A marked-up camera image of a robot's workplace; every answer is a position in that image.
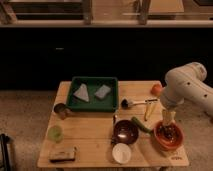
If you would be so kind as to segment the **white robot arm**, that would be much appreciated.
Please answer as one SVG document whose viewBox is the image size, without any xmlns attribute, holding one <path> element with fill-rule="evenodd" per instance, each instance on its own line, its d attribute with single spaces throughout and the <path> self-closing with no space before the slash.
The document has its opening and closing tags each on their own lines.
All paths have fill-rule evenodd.
<svg viewBox="0 0 213 171">
<path fill-rule="evenodd" d="M 206 77 L 207 70 L 199 62 L 169 70 L 165 74 L 166 86 L 160 93 L 163 108 L 166 111 L 174 111 L 187 99 L 201 107 L 213 121 L 213 87 L 204 83 Z"/>
</svg>

